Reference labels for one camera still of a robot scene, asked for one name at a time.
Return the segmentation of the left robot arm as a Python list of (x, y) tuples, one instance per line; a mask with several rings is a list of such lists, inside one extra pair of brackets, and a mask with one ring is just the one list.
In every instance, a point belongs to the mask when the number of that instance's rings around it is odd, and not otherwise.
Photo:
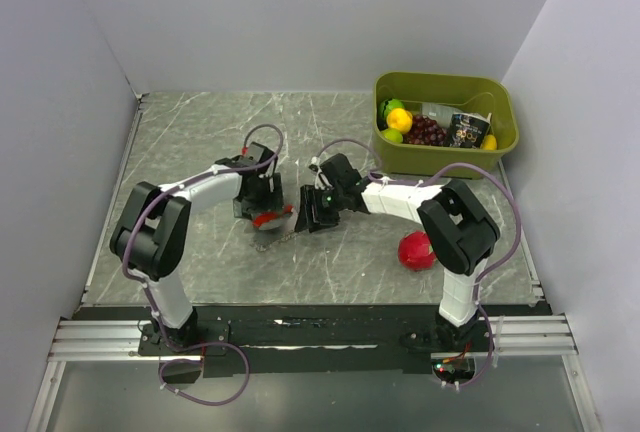
[(197, 312), (177, 272), (191, 215), (229, 202), (233, 215), (256, 231), (281, 227), (292, 208), (284, 204), (277, 157), (253, 142), (190, 178), (160, 186), (140, 182), (132, 189), (109, 248), (124, 275), (143, 287), (154, 330), (174, 353), (191, 351), (199, 340)]

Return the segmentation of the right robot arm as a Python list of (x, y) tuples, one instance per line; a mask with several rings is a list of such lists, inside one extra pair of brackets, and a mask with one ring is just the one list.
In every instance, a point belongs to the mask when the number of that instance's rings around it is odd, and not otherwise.
[(363, 177), (347, 157), (336, 154), (312, 167), (316, 182), (300, 188), (294, 231), (314, 233), (339, 224), (344, 210), (405, 219), (423, 227), (444, 284), (437, 330), (439, 343), (459, 350), (472, 337), (469, 324), (477, 316), (477, 282), (500, 238), (500, 230), (463, 181), (444, 185)]

